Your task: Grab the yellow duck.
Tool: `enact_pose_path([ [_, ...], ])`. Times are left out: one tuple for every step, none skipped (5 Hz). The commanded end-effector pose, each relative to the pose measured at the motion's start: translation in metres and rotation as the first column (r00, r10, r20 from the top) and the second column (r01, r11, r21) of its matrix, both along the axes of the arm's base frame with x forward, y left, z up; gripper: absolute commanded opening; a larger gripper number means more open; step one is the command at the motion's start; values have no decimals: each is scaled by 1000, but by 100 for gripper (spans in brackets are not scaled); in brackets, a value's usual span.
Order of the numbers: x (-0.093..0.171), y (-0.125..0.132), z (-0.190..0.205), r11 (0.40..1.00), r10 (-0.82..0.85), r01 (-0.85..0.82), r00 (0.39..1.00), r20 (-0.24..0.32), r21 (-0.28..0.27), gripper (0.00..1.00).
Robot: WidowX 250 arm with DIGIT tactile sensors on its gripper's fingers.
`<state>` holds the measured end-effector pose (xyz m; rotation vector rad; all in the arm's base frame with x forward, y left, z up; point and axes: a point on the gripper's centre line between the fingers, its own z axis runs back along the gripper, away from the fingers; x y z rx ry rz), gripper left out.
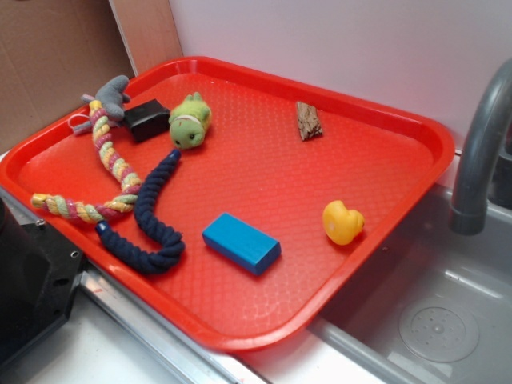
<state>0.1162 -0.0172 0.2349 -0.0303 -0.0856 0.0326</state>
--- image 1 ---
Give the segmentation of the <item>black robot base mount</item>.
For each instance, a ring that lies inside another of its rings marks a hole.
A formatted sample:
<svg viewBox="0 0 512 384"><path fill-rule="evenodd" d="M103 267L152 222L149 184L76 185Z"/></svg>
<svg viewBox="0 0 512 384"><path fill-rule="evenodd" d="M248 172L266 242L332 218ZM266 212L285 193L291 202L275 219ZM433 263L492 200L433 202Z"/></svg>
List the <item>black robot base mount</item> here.
<svg viewBox="0 0 512 384"><path fill-rule="evenodd" d="M83 252L41 220L21 224L1 201L1 369L65 324Z"/></svg>

